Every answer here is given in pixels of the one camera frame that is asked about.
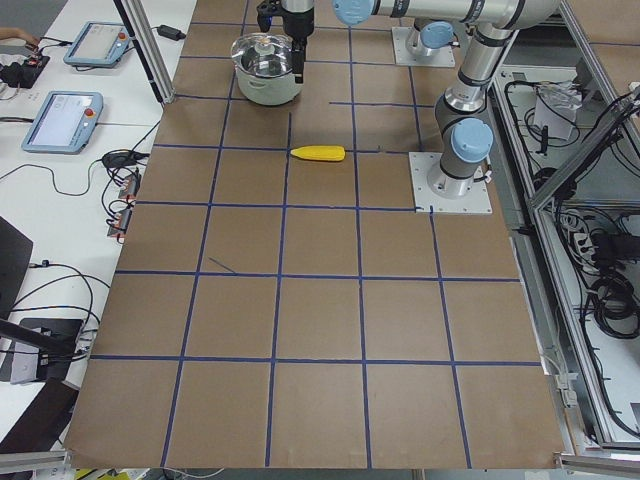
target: pot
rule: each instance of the pot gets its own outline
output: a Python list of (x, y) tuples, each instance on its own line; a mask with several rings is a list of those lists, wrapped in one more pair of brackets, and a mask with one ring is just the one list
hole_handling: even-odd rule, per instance
[(282, 35), (253, 33), (231, 47), (240, 91), (260, 105), (282, 105), (302, 90), (291, 73), (291, 41)]

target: yellow object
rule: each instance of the yellow object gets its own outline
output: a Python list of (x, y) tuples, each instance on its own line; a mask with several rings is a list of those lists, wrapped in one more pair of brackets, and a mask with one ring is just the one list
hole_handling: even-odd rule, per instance
[(341, 162), (346, 152), (338, 145), (313, 145), (291, 150), (291, 155), (302, 160), (317, 160), (320, 162)]

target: mounting plate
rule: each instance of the mounting plate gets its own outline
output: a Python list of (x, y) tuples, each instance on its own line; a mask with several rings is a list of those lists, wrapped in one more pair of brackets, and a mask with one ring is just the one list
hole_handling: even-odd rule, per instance
[(393, 27), (391, 36), (393, 37), (393, 51), (396, 54), (396, 64), (407, 67), (436, 67), (453, 68), (456, 66), (456, 59), (453, 56), (451, 47), (443, 47), (438, 53), (430, 57), (418, 57), (407, 50), (407, 37), (413, 27)]
[[(431, 190), (431, 187), (427, 185), (427, 173), (433, 165), (440, 161), (441, 156), (442, 154), (437, 152), (409, 153), (416, 212), (430, 213), (433, 209), (434, 213), (491, 215), (493, 210), (485, 182), (474, 183), (469, 193), (458, 200), (442, 198)], [(476, 178), (482, 175), (482, 169), (478, 167)]]

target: white cable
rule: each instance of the white cable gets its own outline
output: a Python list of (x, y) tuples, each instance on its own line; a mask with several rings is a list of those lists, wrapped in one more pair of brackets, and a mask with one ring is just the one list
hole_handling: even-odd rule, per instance
[(216, 475), (224, 472), (224, 468), (221, 468), (217, 472), (211, 473), (209, 475), (191, 475), (190, 473), (183, 472), (181, 470), (175, 470), (173, 468), (164, 467), (163, 470), (169, 470), (170, 472), (179, 473), (179, 474), (184, 475), (185, 477), (188, 477), (188, 478), (211, 478), (211, 477), (215, 477)]

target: white pot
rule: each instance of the white pot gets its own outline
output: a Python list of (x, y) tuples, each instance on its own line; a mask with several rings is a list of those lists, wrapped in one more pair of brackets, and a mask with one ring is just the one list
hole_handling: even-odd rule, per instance
[(282, 105), (290, 102), (300, 93), (302, 85), (296, 83), (292, 73), (280, 77), (261, 78), (250, 75), (236, 67), (238, 86), (252, 102), (260, 105)]

